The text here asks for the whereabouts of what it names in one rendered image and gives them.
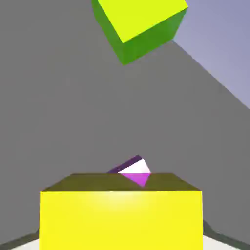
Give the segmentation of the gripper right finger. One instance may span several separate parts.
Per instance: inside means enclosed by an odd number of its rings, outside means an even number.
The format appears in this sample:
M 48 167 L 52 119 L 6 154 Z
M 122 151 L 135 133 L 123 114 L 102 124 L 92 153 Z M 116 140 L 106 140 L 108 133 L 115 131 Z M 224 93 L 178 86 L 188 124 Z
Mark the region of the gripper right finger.
M 203 220 L 204 250 L 250 250 L 250 244 L 217 233 Z

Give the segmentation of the small yellow cube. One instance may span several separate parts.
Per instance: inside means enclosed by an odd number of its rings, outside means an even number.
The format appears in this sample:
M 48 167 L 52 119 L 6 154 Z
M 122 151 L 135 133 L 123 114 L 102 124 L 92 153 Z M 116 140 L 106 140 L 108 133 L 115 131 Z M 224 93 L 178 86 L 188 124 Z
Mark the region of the small yellow cube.
M 40 193 L 39 228 L 40 250 L 203 250 L 202 192 L 172 173 L 72 174 Z

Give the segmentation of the small magenta cube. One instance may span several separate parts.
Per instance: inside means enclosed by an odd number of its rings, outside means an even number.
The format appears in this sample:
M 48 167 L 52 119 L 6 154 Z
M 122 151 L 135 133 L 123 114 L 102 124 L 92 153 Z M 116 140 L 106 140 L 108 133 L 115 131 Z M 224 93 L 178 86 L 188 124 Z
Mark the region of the small magenta cube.
M 151 175 L 151 171 L 146 161 L 140 155 L 134 156 L 107 173 L 121 174 L 141 187 L 145 186 Z

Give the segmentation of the large green box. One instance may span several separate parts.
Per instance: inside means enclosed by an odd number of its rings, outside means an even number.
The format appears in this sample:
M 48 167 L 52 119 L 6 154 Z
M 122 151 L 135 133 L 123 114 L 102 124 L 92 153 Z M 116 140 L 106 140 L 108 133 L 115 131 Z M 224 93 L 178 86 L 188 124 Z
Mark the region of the large green box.
M 94 17 L 123 65 L 173 40 L 186 0 L 91 0 Z

